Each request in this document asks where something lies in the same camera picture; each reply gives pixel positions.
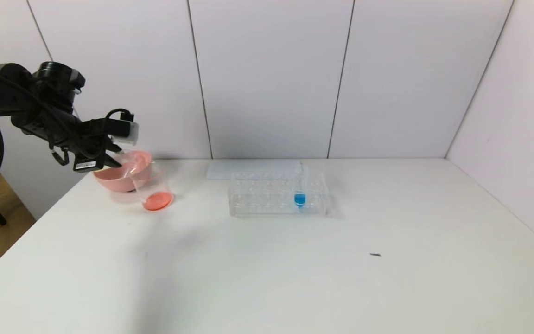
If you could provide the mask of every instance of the red liquid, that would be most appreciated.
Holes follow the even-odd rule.
[[[156,211],[168,206],[172,202],[172,194],[167,192],[159,192],[151,194],[146,202],[143,203],[144,208],[149,211]]]

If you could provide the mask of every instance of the white table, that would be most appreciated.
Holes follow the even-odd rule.
[[[534,234],[449,161],[304,161],[335,217],[255,219],[208,163],[158,213],[87,175],[1,258],[0,333],[534,333]]]

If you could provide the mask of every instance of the blue liquid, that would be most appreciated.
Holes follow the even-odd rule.
[[[296,203],[297,207],[303,207],[306,203],[306,194],[305,193],[295,193],[294,194],[294,202]]]

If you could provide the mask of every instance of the label sticker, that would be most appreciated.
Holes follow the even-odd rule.
[[[76,165],[76,169],[94,167],[95,165],[96,165],[96,161],[81,162]]]

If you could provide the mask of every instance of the white wall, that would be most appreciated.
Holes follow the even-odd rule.
[[[214,158],[326,158],[352,0],[190,0]]]
[[[444,157],[511,3],[357,0],[329,157]]]
[[[0,64],[18,63],[35,71],[49,60],[26,2],[0,0]],[[0,127],[5,143],[1,173],[32,215],[40,218],[83,174],[57,164],[45,141],[24,135],[9,118],[0,118]]]
[[[447,158],[534,231],[534,0],[517,0]]]
[[[187,0],[30,0],[54,61],[86,79],[83,120],[126,108],[138,148],[155,158],[210,158]]]

